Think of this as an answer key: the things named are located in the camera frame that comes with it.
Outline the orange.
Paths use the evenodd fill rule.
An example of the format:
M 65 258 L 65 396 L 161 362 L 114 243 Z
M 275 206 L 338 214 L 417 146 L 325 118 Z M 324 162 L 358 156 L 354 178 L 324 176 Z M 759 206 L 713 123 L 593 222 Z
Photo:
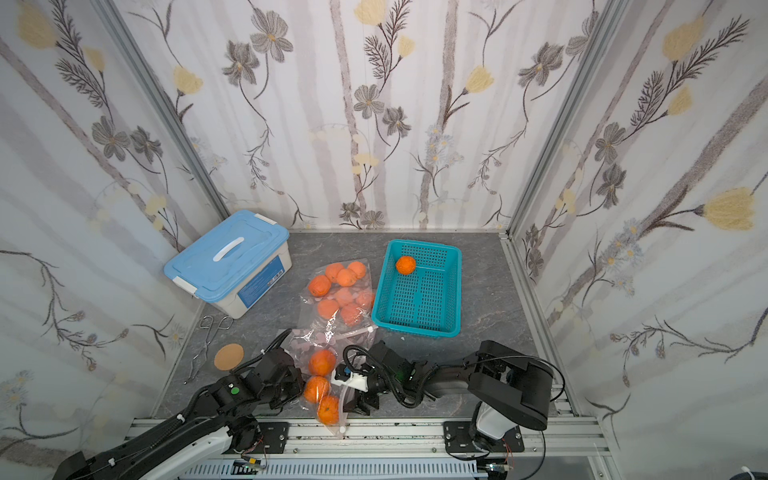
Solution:
M 326 425 L 337 425 L 340 421 L 339 398 L 335 395 L 324 396 L 317 406 L 317 420 Z
M 312 376 L 329 376 L 337 364 L 336 354 L 329 349 L 317 350 L 310 358 L 308 368 Z
M 396 261 L 395 267 L 399 274 L 407 276 L 415 272 L 417 262 L 411 256 L 401 256 Z

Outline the clear zip-top bag front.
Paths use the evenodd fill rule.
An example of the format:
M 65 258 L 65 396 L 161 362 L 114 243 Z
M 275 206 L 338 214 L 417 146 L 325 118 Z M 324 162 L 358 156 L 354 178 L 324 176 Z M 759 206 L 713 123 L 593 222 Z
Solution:
M 291 329 L 287 340 L 283 344 L 283 348 L 293 357 L 296 366 L 301 370 L 305 380 L 304 391 L 299 396 L 299 402 L 303 409 L 309 411 L 317 420 L 316 411 L 320 400 L 326 395 L 335 395 L 339 398 L 339 423 L 333 426 L 326 426 L 317 420 L 336 438 L 342 438 L 347 433 L 348 415 L 350 414 L 345 413 L 342 409 L 342 386 L 332 385 L 330 382 L 335 369 L 327 377 L 312 376 L 308 368 L 309 360 L 317 350 L 329 349 L 337 356 L 336 367 L 339 364 L 347 366 L 347 362 L 343 358 L 344 349 L 353 345 L 369 348 L 373 344 L 375 335 L 376 328 L 374 326 L 356 328 L 342 333 L 319 329 Z M 362 362 L 356 360 L 352 353 L 348 357 L 355 366 L 355 369 L 352 371 L 362 374 L 360 372 Z

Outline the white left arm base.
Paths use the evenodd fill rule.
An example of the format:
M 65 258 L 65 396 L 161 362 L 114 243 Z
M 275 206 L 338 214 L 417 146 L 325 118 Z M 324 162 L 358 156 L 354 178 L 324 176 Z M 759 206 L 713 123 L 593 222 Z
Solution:
M 256 422 L 232 435 L 227 427 L 183 447 L 138 479 L 246 479 L 265 473 L 285 451 L 289 422 Z

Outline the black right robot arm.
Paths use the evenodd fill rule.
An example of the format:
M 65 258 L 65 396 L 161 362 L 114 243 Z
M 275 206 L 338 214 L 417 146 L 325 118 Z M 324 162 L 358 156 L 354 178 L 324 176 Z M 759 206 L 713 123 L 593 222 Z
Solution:
M 544 431 L 559 371 L 541 358 L 486 340 L 476 352 L 443 363 L 408 361 L 383 341 L 369 349 L 350 345 L 341 354 L 340 373 L 344 380 L 360 376 L 366 387 L 353 395 L 347 412 L 368 415 L 384 394 L 407 409 L 426 399 L 471 394 L 514 424 Z

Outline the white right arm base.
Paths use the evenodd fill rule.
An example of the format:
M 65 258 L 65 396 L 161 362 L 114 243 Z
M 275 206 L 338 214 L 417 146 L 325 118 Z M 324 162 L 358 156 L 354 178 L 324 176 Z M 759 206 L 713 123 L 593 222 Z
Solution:
M 480 459 L 525 450 L 519 426 L 488 404 L 476 405 L 470 420 L 443 423 L 445 451 L 455 457 Z

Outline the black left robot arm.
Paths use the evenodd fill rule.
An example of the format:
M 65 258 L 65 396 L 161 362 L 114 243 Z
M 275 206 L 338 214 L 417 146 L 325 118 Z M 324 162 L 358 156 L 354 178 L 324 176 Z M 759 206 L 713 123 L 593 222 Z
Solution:
M 301 370 L 281 348 L 291 333 L 282 331 L 255 358 L 199 388 L 175 416 L 93 457 L 71 455 L 54 477 L 175 479 L 208 458 L 250 449 L 262 438 L 255 412 L 279 413 L 303 392 Z

